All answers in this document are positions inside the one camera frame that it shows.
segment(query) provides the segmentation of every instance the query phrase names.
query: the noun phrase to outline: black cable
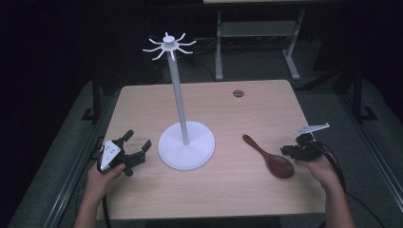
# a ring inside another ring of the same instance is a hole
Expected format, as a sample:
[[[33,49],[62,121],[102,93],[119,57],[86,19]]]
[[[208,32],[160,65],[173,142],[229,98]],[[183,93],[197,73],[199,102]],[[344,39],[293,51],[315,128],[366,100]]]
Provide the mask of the black cable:
[[[106,202],[106,194],[102,198],[102,206],[104,207],[104,217],[105,217],[105,224],[107,228],[111,228],[109,213],[107,212],[107,202]]]

